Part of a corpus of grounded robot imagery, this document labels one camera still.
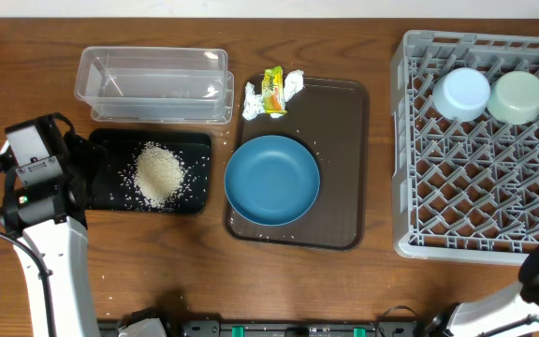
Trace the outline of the yellow green snack wrapper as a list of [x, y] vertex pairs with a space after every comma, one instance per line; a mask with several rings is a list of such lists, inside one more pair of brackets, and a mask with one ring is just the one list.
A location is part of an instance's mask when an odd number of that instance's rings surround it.
[[285, 114], [283, 69], [280, 66], [264, 71], [261, 82], [264, 111], [268, 114]]

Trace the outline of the white tissue piece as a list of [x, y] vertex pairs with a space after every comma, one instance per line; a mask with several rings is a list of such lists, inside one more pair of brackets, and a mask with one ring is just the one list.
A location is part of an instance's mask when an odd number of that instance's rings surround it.
[[284, 101], [288, 102], [304, 87], [304, 71], [297, 69], [289, 72], [284, 80]]

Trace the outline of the pile of white rice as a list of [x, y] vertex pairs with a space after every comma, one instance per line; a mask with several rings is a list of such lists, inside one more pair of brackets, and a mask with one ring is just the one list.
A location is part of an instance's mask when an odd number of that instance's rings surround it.
[[123, 208], [140, 212], [196, 213], [204, 208], [210, 157], [195, 147], [140, 143], [118, 171]]

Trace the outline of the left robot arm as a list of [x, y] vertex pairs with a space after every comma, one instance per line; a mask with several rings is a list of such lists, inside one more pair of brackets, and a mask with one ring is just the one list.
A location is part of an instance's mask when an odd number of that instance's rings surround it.
[[22, 265], [36, 336], [97, 336], [88, 275], [89, 184], [73, 150], [83, 140], [60, 132], [59, 112], [6, 129], [0, 222]]

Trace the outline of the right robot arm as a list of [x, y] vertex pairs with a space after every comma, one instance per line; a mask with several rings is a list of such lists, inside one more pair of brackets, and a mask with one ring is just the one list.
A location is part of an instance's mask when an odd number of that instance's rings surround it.
[[435, 316], [422, 336], [524, 336], [539, 331], [539, 246], [518, 281], [485, 299], [456, 303]]

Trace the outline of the mint green bowl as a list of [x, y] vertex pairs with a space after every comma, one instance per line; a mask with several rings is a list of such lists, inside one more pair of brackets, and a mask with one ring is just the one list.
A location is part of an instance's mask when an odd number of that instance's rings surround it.
[[510, 125], [524, 125], [539, 115], [539, 79], [532, 73], [512, 71], [492, 86], [488, 112]]

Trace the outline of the white paper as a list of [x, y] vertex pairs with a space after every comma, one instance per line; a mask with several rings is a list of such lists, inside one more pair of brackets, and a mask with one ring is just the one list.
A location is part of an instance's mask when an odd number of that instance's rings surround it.
[[258, 95], [255, 93], [255, 86], [252, 83], [246, 83], [244, 87], [244, 93], [245, 98], [242, 105], [241, 115], [245, 120], [251, 121], [255, 119], [258, 115], [266, 113], [263, 104], [263, 97], [262, 95]]

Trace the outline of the light blue bowl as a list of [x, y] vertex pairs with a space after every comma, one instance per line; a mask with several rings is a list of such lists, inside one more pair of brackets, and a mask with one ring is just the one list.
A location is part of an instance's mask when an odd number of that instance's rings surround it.
[[432, 97], [434, 108], [446, 119], [470, 122], [486, 110], [490, 85], [479, 71], [457, 68], [435, 83]]

